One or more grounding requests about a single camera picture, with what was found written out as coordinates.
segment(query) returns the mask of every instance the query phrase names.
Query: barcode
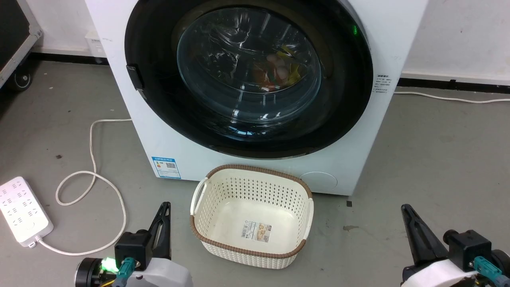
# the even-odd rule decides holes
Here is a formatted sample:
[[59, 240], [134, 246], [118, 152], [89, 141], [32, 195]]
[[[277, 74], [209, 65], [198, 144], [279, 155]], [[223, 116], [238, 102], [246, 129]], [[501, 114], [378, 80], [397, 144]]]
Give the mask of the barcode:
[[246, 237], [246, 233], [247, 232], [248, 232], [248, 224], [245, 224], [243, 226], [243, 234], [241, 236], [244, 237], [244, 238], [248, 238], [248, 237]]

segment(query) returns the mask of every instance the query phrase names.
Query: washing machine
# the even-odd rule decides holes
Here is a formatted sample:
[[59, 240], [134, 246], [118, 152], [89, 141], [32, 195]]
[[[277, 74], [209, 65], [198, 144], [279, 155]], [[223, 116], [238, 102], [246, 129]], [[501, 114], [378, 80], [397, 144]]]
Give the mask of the washing machine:
[[86, 0], [159, 178], [223, 164], [352, 195], [427, 0]]

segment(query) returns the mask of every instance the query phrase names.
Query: green indicator light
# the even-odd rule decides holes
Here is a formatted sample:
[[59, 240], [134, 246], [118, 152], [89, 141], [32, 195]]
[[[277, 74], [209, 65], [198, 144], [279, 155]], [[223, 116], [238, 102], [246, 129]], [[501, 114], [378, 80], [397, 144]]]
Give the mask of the green indicator light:
[[109, 257], [106, 257], [105, 259], [101, 260], [101, 269], [111, 273], [119, 272], [115, 259]]

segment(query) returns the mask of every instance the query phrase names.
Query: white plastic basket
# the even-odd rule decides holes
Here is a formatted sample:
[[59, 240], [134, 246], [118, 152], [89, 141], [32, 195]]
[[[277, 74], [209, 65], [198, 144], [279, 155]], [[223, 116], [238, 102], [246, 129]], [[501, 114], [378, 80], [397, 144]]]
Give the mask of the white plastic basket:
[[230, 164], [200, 181], [190, 213], [193, 233], [212, 254], [281, 269], [306, 243], [314, 202], [308, 186], [297, 177]]

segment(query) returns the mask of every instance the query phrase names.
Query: black baseboard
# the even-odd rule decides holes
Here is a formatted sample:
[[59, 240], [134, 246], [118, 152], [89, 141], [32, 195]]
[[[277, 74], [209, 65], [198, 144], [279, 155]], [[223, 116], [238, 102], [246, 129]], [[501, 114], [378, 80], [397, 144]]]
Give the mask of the black baseboard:
[[[76, 64], [108, 65], [108, 60], [106, 58], [94, 58], [88, 56], [30, 53], [28, 59]], [[400, 87], [419, 87], [459, 91], [510, 93], [510, 86], [461, 83], [457, 82], [456, 80], [446, 82], [446, 81], [400, 78], [398, 80], [397, 85]]]

